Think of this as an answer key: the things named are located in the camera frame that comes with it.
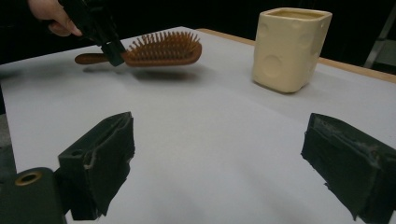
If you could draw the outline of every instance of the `white surface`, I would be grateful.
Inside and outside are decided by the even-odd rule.
[[[96,46],[0,66],[18,171],[57,169],[95,124],[131,111],[131,173],[106,217],[76,223],[363,223],[302,158],[304,132],[319,113],[396,147],[395,84],[319,64],[277,93],[252,82],[252,46],[196,33],[203,54],[188,66],[74,63]]]

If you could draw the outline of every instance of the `person's hand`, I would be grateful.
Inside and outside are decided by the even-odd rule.
[[[27,0],[32,14],[39,20],[53,21],[49,30],[59,36],[77,35],[82,32],[70,20],[58,0]]]

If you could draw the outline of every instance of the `ceramic cup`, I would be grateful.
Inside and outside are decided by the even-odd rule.
[[[332,19],[327,11],[281,7],[260,13],[253,80],[296,92],[313,76]]]

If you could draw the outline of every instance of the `wooden hairbrush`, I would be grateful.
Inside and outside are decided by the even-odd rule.
[[[142,35],[132,42],[121,56],[132,67],[184,65],[201,57],[202,45],[190,32],[158,32]],[[78,64],[108,62],[103,53],[84,53],[76,57]]]

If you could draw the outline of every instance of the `hairbrush handle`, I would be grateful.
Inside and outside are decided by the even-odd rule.
[[[83,53],[75,58],[78,64],[93,64],[108,62],[108,58],[104,53]]]

